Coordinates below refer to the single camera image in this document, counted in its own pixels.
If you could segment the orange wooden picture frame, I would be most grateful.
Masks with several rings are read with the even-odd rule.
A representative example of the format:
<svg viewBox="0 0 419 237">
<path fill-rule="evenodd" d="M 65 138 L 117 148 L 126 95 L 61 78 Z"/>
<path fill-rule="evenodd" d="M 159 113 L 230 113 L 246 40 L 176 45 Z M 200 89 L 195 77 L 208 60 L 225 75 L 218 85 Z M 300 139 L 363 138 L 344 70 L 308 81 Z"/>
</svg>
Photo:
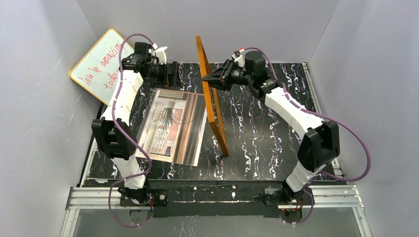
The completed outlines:
<svg viewBox="0 0 419 237">
<path fill-rule="evenodd" d="M 205 49 L 203 47 L 201 37 L 196 36 L 195 40 L 197 46 L 200 73 L 202 77 L 203 94 L 208 115 L 207 120 L 221 148 L 222 154 L 225 157 L 227 157 L 229 156 L 228 144 L 226 141 L 226 134 L 218 97 L 218 91 L 216 88 L 211 87 L 207 81 L 204 81 L 204 76 L 208 76 L 211 73 L 210 64 L 208 62 Z"/>
</svg>

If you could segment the printed photo of plant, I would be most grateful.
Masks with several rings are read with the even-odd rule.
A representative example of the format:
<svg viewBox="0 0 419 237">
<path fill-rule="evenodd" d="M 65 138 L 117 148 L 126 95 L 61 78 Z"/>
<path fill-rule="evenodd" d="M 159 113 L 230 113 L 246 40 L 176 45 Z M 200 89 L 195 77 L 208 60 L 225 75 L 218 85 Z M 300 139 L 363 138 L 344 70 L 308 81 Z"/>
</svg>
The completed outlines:
<svg viewBox="0 0 419 237">
<path fill-rule="evenodd" d="M 207 121 L 201 93 L 158 89 L 137 134 L 152 160 L 197 166 Z"/>
</svg>

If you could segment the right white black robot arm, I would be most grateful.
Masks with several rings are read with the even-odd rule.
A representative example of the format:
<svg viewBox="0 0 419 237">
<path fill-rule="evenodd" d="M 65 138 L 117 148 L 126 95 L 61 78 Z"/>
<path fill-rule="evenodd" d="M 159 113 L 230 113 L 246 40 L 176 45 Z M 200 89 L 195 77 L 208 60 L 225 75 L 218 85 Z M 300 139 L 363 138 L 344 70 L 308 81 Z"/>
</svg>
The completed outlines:
<svg viewBox="0 0 419 237">
<path fill-rule="evenodd" d="M 282 192 L 296 195 L 340 154 L 339 127 L 307 110 L 287 92 L 270 61 L 256 48 L 239 49 L 216 71 L 202 78 L 210 87 L 229 91 L 247 86 L 252 96 L 276 112 L 301 140 L 297 164 L 282 184 Z"/>
</svg>

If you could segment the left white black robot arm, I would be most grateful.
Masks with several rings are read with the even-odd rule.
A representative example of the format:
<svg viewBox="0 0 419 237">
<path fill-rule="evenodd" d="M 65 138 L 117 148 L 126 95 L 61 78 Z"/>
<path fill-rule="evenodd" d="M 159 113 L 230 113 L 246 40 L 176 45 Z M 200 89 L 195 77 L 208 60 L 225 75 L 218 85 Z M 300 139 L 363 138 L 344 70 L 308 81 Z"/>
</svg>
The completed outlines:
<svg viewBox="0 0 419 237">
<path fill-rule="evenodd" d="M 133 103 L 142 85 L 151 88 L 180 88 L 178 63 L 167 62 L 168 47 L 136 42 L 134 52 L 121 58 L 116 89 L 101 118 L 91 127 L 98 149 L 109 158 L 122 176 L 124 187 L 140 190 L 147 171 L 140 168 L 136 150 L 142 150 L 129 125 Z"/>
</svg>

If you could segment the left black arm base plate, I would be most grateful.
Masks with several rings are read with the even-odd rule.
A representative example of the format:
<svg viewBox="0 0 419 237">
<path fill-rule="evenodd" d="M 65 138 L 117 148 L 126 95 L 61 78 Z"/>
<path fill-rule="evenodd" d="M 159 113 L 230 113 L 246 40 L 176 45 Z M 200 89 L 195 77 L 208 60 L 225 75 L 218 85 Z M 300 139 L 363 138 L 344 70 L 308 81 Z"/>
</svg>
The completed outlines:
<svg viewBox="0 0 419 237">
<path fill-rule="evenodd" d="M 167 206 L 168 191 L 164 189 L 139 189 L 118 188 L 122 195 L 120 206 Z"/>
</svg>

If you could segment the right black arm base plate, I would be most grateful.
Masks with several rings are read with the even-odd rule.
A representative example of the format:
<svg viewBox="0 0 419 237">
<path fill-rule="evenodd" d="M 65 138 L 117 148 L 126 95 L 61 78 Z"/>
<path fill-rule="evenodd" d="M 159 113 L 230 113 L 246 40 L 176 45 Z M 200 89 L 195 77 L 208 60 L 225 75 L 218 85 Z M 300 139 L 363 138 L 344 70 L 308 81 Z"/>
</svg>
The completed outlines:
<svg viewBox="0 0 419 237">
<path fill-rule="evenodd" d="M 268 206 L 291 205 L 292 207 L 311 205 L 312 200 L 309 195 L 313 192 L 310 188 L 297 193 L 289 194 L 282 188 L 266 188 L 261 194 L 261 200 Z"/>
</svg>

